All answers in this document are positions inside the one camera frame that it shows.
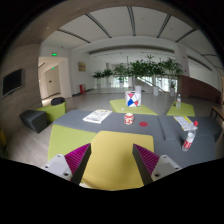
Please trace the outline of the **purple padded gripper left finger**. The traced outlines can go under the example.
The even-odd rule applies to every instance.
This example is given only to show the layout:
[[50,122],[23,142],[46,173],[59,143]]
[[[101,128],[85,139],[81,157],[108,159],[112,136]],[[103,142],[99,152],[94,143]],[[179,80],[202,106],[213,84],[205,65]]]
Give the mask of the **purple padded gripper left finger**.
[[57,154],[42,169],[79,185],[91,155],[91,144],[83,145],[66,155]]

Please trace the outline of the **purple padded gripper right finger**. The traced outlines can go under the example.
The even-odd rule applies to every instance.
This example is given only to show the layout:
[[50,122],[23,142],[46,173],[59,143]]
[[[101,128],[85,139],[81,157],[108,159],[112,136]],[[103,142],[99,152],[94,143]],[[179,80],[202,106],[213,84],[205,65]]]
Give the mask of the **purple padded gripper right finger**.
[[137,144],[133,145],[132,154],[144,186],[181,170],[168,155],[158,156]]

